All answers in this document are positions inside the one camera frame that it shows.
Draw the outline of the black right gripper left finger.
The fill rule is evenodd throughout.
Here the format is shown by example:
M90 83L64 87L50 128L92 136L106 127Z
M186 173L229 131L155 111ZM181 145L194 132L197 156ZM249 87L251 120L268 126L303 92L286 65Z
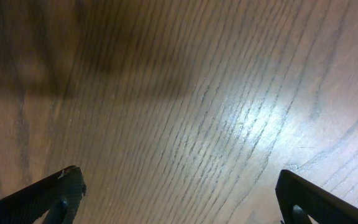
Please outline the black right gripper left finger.
M62 169L0 200L0 223L73 223L86 193L81 170Z

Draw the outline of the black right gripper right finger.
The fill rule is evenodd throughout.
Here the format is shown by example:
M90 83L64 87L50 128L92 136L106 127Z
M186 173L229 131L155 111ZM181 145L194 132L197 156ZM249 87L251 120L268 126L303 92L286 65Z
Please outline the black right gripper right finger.
M358 223L358 208L289 170L280 171L275 192L284 224Z

